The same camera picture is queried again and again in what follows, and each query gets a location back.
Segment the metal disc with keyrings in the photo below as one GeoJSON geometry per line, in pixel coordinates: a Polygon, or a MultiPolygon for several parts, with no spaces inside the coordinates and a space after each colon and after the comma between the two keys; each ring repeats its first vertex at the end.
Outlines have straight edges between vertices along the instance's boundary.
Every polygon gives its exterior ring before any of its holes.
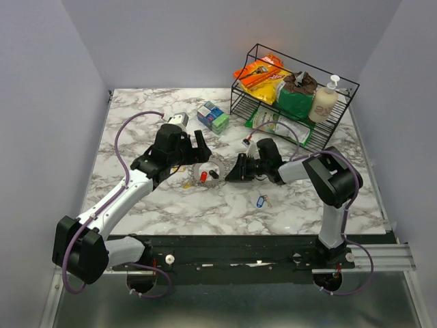
{"type": "Polygon", "coordinates": [[[189,169],[189,182],[195,187],[216,188],[225,184],[226,168],[224,163],[217,156],[211,156],[207,163],[197,163],[189,169]],[[209,171],[214,170],[219,174],[219,179],[213,179],[209,171]],[[208,172],[208,179],[205,182],[200,181],[202,172],[208,172]]]}

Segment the blue tag key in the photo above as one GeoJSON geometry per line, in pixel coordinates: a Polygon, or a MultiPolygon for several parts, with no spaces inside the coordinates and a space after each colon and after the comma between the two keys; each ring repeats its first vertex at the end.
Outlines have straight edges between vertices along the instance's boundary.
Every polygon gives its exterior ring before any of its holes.
{"type": "Polygon", "coordinates": [[[257,199],[256,207],[262,208],[263,206],[267,206],[269,208],[272,207],[272,203],[270,202],[268,195],[260,195],[257,199]]]}

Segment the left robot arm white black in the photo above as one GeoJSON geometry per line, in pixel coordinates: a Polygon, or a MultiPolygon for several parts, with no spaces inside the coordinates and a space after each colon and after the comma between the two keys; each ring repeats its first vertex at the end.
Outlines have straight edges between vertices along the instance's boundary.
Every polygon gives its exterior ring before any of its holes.
{"type": "Polygon", "coordinates": [[[109,235],[130,209],[153,192],[171,175],[173,167],[206,163],[212,154],[201,130],[194,132],[196,145],[180,126],[163,124],[154,143],[128,169],[125,178],[97,204],[73,219],[63,217],[57,224],[53,262],[62,277],[75,276],[93,284],[109,267],[130,263],[146,269],[151,253],[134,236],[111,240],[109,235]]]}

